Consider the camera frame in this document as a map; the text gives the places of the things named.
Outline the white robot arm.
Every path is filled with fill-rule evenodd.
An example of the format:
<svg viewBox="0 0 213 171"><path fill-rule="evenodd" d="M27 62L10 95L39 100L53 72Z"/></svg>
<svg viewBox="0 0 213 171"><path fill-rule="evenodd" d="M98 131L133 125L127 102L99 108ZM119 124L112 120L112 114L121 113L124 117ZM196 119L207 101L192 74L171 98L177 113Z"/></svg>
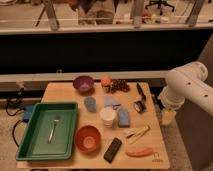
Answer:
<svg viewBox="0 0 213 171"><path fill-rule="evenodd" d="M205 83L208 69L201 62L191 62L171 69L166 86L158 96L166 109L178 110L188 99L213 116L213 87Z"/></svg>

